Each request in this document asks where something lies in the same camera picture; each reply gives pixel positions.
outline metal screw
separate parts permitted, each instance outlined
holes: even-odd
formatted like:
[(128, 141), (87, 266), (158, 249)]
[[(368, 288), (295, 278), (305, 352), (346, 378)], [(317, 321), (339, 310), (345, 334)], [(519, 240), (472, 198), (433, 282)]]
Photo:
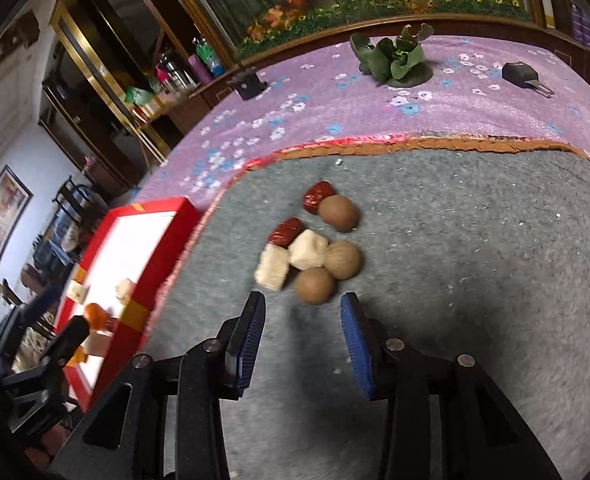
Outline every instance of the metal screw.
[(203, 348), (206, 352), (219, 352), (222, 348), (222, 343), (217, 338), (206, 339)]
[(393, 352), (399, 352), (406, 348), (406, 343), (404, 343), (401, 339), (392, 338), (386, 341), (386, 348), (392, 350)]
[(457, 362), (464, 368), (472, 368), (475, 366), (475, 358), (472, 355), (462, 354), (457, 357)]
[(153, 361), (152, 357), (148, 354), (138, 354), (130, 361), (133, 368), (144, 368), (147, 367)]

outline gray felt mat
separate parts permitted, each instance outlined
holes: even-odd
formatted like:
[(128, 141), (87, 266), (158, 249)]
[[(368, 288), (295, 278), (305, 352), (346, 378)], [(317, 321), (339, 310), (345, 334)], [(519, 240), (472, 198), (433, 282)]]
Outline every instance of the gray felt mat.
[[(267, 322), (251, 387), (222, 403), (230, 469), (249, 480), (376, 477), (385, 406), (357, 389), (338, 315), (340, 294), (353, 290), (415, 348), (478, 358), (563, 478), (582, 478), (590, 469), (590, 164), (560, 152), (444, 150), (336, 160), (281, 162), (235, 184), (147, 343), (163, 358), (214, 336), (256, 288), (265, 237), (289, 216), (363, 249), (363, 271), (329, 304), (301, 304), (292, 284), (263, 290)], [(356, 231), (339, 234), (303, 211), (303, 191), (322, 178), (361, 207)]]

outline purple tablecloth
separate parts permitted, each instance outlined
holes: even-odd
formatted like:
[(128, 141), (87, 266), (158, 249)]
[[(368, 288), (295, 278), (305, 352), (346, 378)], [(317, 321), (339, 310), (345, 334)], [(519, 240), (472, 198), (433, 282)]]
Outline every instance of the purple tablecloth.
[[(590, 86), (552, 53), (460, 36), (433, 36), (424, 52), (434, 76), (408, 90), (377, 87), (361, 75), (348, 43), (266, 68), (260, 77), (270, 82), (267, 91), (248, 102), (226, 97), (137, 200), (187, 196), (205, 210), (247, 161), (312, 140), (479, 134), (561, 140), (590, 157)], [(518, 60), (556, 95), (547, 99), (504, 81), (502, 65)]]

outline green artificial plant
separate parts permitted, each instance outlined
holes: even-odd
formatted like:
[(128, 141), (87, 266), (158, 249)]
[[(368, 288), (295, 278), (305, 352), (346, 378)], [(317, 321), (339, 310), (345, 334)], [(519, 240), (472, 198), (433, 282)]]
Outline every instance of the green artificial plant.
[(356, 32), (350, 37), (350, 47), (360, 60), (360, 72), (370, 74), (378, 83), (396, 88), (410, 88), (425, 83), (432, 77), (432, 68), (424, 62), (420, 43), (429, 38), (434, 29), (422, 23), (421, 30), (413, 35), (406, 25), (401, 35), (382, 38), (377, 45), (370, 38)]

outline blue gripper pad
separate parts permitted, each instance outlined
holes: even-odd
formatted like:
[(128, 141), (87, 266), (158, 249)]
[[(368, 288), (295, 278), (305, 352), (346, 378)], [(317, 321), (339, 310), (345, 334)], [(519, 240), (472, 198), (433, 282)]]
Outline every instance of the blue gripper pad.
[(370, 399), (375, 391), (375, 381), (373, 380), (370, 353), (368, 352), (362, 328), (360, 328), (360, 316), (366, 320), (357, 295), (353, 292), (344, 294), (340, 304), (340, 320), (344, 330), (344, 339), (346, 340), (352, 371), (357, 379), (357, 384)]
[(228, 368), (228, 365), (232, 363), (235, 365), (234, 371), (227, 371), (234, 372), (233, 390), (240, 397), (251, 384), (252, 370), (257, 358), (265, 321), (266, 300), (262, 293), (253, 291), (246, 300), (246, 305), (226, 349), (226, 367)]

